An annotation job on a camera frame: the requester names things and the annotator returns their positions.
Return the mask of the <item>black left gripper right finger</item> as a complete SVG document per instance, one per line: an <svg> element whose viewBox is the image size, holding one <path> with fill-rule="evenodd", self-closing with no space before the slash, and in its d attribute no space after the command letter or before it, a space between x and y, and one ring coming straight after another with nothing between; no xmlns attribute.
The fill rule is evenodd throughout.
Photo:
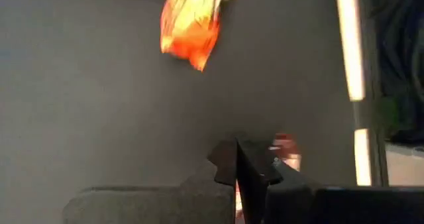
<svg viewBox="0 0 424 224"><path fill-rule="evenodd" d="M246 224L424 224L422 187L324 186L288 166L267 144L237 144Z"/></svg>

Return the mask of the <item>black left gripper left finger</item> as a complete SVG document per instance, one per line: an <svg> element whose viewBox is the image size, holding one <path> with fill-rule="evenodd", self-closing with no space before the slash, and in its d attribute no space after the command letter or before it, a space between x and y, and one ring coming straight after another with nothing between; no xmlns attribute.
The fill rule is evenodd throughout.
<svg viewBox="0 0 424 224"><path fill-rule="evenodd" d="M73 197L63 224L235 224L237 142L220 142L178 186L97 186Z"/></svg>

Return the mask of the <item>orange peanut butter cup packet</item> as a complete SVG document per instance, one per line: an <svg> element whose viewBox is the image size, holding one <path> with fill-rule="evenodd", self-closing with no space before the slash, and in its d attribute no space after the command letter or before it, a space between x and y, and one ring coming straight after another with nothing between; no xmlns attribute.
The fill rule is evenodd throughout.
<svg viewBox="0 0 424 224"><path fill-rule="evenodd" d="M160 20L161 51L203 71L218 39L221 1L166 0Z"/></svg>

